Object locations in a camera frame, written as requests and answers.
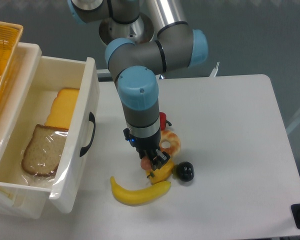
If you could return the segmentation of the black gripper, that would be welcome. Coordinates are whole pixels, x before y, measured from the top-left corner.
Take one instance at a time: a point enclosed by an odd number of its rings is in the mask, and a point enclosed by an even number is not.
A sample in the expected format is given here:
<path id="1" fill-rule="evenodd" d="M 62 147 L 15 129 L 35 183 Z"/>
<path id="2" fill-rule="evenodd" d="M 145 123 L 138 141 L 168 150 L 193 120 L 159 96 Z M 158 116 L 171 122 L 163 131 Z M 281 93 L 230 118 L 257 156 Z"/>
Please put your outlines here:
<path id="1" fill-rule="evenodd" d="M 149 158 L 152 170 L 161 169 L 170 160 L 171 156 L 167 152 L 159 149 L 161 139 L 160 130 L 146 138 L 140 138 L 130 134 L 128 128 L 123 130 L 123 134 L 125 140 L 128 141 L 133 148 L 136 148 L 140 159 L 144 157 Z"/>

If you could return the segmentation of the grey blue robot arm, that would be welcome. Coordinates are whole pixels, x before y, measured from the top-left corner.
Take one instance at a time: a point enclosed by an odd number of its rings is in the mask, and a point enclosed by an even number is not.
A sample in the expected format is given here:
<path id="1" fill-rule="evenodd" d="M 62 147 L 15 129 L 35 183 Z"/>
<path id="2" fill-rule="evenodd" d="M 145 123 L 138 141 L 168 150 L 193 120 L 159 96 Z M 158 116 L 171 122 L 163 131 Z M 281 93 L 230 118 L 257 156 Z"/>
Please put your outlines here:
<path id="1" fill-rule="evenodd" d="M 170 154 L 160 149 L 159 86 L 156 76 L 203 63 L 208 57 L 204 33 L 189 27 L 181 2 L 149 0 L 156 39 L 137 43 L 132 37 L 114 37 L 105 61 L 117 89 L 127 124 L 125 139 L 153 170 Z"/>

